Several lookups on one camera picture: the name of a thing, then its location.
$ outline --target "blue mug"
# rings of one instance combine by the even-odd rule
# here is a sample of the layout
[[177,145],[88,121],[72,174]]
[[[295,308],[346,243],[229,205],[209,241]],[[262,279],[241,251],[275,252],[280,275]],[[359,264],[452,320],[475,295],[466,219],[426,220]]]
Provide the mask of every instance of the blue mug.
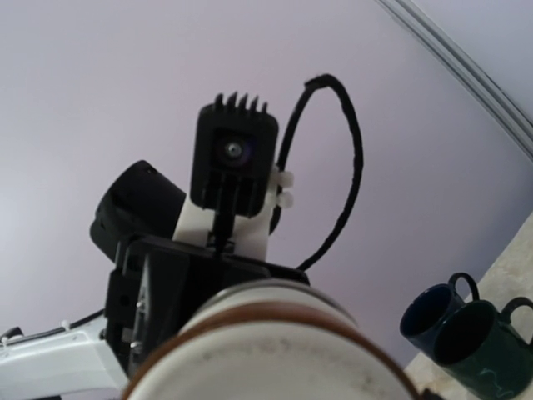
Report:
[[472,300],[479,300],[480,294],[474,278],[467,273],[457,272],[450,277],[448,283],[425,290],[411,303],[401,318],[401,335],[431,359],[434,359],[433,347],[442,323],[465,305],[456,290],[457,281],[461,278],[468,283]]

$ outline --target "black plastic housing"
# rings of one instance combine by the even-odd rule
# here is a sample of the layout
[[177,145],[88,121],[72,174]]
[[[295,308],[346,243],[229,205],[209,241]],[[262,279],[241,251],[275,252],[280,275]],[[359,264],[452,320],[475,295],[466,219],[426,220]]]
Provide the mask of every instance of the black plastic housing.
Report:
[[209,298],[238,283],[273,277],[309,285],[307,275],[294,268],[214,257],[203,247],[133,235],[121,241],[109,279],[105,339],[131,376]]
[[146,161],[131,165],[107,190],[91,239],[115,261],[119,241],[133,233],[171,238],[186,194]]
[[[217,214],[254,217],[262,209],[274,163],[278,124],[257,99],[247,107],[247,96],[233,94],[224,104],[219,95],[198,117],[191,201]],[[242,145],[243,156],[222,155],[228,143]]]

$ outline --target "camera lens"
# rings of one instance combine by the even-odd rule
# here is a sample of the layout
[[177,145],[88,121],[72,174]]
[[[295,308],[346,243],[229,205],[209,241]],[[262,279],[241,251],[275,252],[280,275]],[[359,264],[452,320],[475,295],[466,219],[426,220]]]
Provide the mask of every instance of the camera lens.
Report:
[[252,142],[242,137],[225,137],[217,144],[218,161],[226,167],[244,167],[252,153]]
[[226,153],[226,156],[228,158],[231,158],[232,160],[236,160],[242,155],[241,144],[238,142],[229,142],[224,147],[224,152]]

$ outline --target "green mug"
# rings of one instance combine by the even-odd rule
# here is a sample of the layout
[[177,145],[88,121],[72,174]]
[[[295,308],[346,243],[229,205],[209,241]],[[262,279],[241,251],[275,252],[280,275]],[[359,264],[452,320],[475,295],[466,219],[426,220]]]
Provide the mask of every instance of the green mug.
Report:
[[518,396],[533,378],[533,343],[511,325],[521,306],[533,309],[533,302],[517,297],[501,312],[486,300],[467,303],[442,324],[435,363],[481,400]]

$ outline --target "white plastic part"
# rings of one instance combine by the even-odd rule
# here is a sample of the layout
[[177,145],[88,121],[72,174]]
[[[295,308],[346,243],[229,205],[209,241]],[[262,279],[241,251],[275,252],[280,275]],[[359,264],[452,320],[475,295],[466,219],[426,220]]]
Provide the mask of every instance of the white plastic part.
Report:
[[291,192],[282,192],[277,196],[276,203],[281,208],[291,208],[294,204],[294,197]]
[[278,185],[284,189],[290,189],[294,186],[294,174],[289,171],[279,172]]
[[28,400],[92,389],[123,390],[128,379],[100,332],[106,319],[50,337],[0,346],[0,400]]
[[[267,259],[268,237],[270,235],[270,220],[272,210],[277,204],[277,186],[279,172],[272,169],[265,204],[261,212],[252,218],[236,217],[232,241],[235,243],[234,253],[237,256]],[[215,213],[212,210],[202,210],[187,196],[172,240],[188,243],[198,247],[205,247]]]
[[[223,293],[201,309],[182,333],[223,310],[272,300],[321,310],[356,330],[353,320],[309,292],[267,284]],[[415,397],[397,372],[362,343],[302,323],[257,321],[216,328],[175,347],[146,372],[127,400],[171,398],[414,400]]]

